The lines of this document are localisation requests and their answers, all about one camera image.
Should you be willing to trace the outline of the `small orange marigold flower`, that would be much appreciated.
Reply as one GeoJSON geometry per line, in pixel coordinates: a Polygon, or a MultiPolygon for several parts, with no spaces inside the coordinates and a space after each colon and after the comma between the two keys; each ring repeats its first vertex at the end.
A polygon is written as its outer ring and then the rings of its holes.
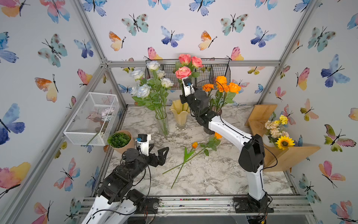
{"type": "Polygon", "coordinates": [[[209,108],[212,109],[213,108],[213,102],[214,99],[212,97],[212,91],[214,90],[214,85],[213,84],[205,84],[202,87],[203,91],[206,92],[208,98],[209,98],[209,108]]]}

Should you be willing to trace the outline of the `orange flower front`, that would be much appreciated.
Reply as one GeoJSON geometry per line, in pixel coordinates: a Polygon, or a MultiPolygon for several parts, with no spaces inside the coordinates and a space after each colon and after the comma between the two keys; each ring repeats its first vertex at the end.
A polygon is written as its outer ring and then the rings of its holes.
{"type": "Polygon", "coordinates": [[[219,92],[224,93],[224,92],[229,92],[229,86],[227,84],[217,84],[217,89],[219,92]]]}

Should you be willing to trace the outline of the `white rose stem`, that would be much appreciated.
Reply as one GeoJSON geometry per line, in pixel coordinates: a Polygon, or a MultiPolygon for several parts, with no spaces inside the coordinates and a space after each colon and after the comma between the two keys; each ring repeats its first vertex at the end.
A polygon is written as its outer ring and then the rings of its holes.
{"type": "Polygon", "coordinates": [[[130,94],[133,97],[138,97],[138,98],[146,98],[150,95],[150,86],[148,86],[147,84],[144,84],[142,86],[134,86],[131,89],[130,94]]]}
{"type": "Polygon", "coordinates": [[[160,68],[160,64],[158,61],[149,61],[146,63],[146,66],[151,71],[157,71],[160,68]]]}
{"type": "Polygon", "coordinates": [[[157,70],[156,71],[158,79],[162,79],[166,74],[163,70],[157,70]]]}
{"type": "Polygon", "coordinates": [[[164,88],[168,89],[168,88],[171,88],[173,86],[173,82],[168,78],[163,78],[163,79],[161,79],[161,85],[164,88]]]}
{"type": "Polygon", "coordinates": [[[141,81],[145,76],[145,72],[142,69],[136,69],[130,73],[130,77],[134,78],[135,81],[141,81]]]}

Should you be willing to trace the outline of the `orange artificial flower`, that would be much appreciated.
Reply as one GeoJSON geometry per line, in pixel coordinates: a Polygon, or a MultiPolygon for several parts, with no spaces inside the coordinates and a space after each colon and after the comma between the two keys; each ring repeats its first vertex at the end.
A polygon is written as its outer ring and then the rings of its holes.
{"type": "Polygon", "coordinates": [[[241,91],[241,87],[236,83],[230,83],[224,87],[224,102],[223,105],[232,104],[233,98],[241,91]]]}

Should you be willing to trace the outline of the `pink artificial rose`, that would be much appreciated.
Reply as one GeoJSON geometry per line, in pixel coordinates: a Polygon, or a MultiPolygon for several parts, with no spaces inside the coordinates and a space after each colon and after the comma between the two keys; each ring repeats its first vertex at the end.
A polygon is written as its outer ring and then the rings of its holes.
{"type": "Polygon", "coordinates": [[[198,57],[191,57],[191,61],[188,65],[191,71],[191,78],[198,78],[200,75],[200,69],[203,67],[202,59],[198,57]]]}

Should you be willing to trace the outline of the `yellow orange tulip bud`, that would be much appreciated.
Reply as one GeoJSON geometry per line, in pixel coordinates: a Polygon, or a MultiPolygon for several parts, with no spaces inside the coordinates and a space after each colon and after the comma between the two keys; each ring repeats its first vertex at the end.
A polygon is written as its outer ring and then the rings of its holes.
{"type": "Polygon", "coordinates": [[[176,181],[177,181],[177,179],[178,179],[178,177],[179,177],[179,175],[180,175],[180,173],[181,173],[181,170],[183,169],[184,165],[193,157],[193,154],[195,154],[197,147],[198,147],[198,143],[197,143],[197,142],[194,142],[194,143],[192,144],[192,148],[191,148],[190,151],[188,151],[187,148],[185,148],[183,162],[182,162],[182,164],[180,165],[180,169],[179,169],[179,171],[178,171],[178,173],[177,173],[177,175],[176,175],[176,177],[175,177],[175,180],[174,180],[174,182],[173,182],[171,188],[174,187],[174,185],[175,185],[175,183],[176,183],[176,181]]]}

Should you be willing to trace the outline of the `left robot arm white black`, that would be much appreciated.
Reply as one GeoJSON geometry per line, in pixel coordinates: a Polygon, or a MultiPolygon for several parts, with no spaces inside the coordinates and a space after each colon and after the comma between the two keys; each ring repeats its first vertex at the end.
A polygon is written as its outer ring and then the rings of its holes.
{"type": "Polygon", "coordinates": [[[134,179],[149,167],[162,166],[166,162],[169,148],[158,150],[158,155],[145,156],[140,147],[130,148],[122,154],[123,164],[114,168],[107,176],[83,224],[124,224],[135,214],[156,215],[159,199],[149,197],[134,188],[134,179]]]}

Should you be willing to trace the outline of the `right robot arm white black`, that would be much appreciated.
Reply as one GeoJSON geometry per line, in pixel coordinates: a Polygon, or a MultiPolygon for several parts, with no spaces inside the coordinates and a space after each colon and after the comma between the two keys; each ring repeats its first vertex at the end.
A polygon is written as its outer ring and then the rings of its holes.
{"type": "Polygon", "coordinates": [[[262,137],[248,134],[227,123],[220,115],[209,109],[209,97],[203,90],[184,87],[180,95],[182,103],[188,103],[196,121],[203,127],[220,134],[239,151],[239,165],[245,170],[249,191],[247,198],[238,201],[237,213],[273,213],[269,195],[263,186],[265,147],[262,137]]]}

